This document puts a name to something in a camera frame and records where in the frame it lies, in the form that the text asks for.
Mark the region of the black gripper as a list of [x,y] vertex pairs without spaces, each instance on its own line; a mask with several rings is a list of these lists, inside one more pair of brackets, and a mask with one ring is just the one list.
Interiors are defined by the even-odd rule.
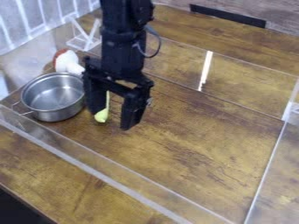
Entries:
[[[111,73],[102,68],[102,60],[90,56],[85,57],[86,71],[83,72],[83,87],[89,111],[93,115],[107,108],[107,91],[125,95],[122,106],[121,129],[130,130],[143,118],[154,81],[143,74],[142,70]],[[121,81],[135,84],[135,88],[123,86]]]

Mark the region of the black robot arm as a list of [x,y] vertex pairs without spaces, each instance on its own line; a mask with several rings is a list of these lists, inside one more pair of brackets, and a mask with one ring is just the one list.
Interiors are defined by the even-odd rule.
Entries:
[[107,107],[107,93],[125,98],[121,129],[142,121],[155,83],[143,74],[146,25],[154,20],[151,0],[99,0],[103,13],[102,57],[86,57],[83,85],[89,111]]

